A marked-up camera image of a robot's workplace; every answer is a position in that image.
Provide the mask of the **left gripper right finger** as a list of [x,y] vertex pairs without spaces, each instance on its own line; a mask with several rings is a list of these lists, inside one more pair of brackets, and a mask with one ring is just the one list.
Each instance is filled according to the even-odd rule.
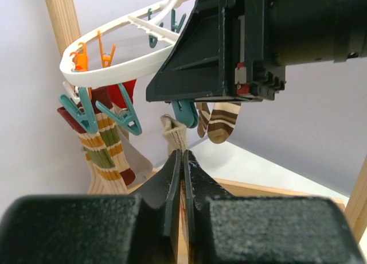
[[232,195],[199,164],[194,153],[183,154],[183,233],[189,263],[209,263],[214,248],[210,203]]

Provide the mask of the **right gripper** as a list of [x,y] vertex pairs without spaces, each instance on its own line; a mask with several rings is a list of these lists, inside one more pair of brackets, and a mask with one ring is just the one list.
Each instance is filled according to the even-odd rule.
[[274,100],[288,65],[365,56],[366,0],[196,0],[146,100]]

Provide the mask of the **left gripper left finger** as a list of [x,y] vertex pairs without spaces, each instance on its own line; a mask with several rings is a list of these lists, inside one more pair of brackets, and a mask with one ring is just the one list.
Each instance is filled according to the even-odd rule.
[[131,230],[127,263],[177,263],[182,151],[133,192],[139,209]]

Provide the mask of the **grey argyle sock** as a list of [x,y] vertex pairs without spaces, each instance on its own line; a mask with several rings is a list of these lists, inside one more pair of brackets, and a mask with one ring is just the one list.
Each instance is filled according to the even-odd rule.
[[182,152],[187,150],[186,125],[168,114],[161,116],[161,122],[163,124],[162,135],[167,142],[168,156],[175,150],[181,150]]

